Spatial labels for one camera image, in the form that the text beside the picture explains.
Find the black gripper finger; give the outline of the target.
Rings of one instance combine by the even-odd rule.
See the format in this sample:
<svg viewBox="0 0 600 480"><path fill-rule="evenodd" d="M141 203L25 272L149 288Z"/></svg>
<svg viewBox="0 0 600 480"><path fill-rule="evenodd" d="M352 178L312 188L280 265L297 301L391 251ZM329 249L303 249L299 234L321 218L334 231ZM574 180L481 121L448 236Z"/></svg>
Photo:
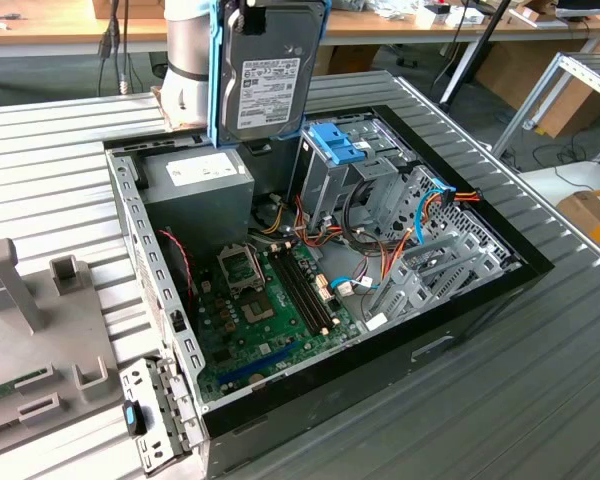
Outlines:
<svg viewBox="0 0 600 480"><path fill-rule="evenodd" d="M240 0L238 32L243 35L261 35L266 30L266 8L256 1Z"/></svg>

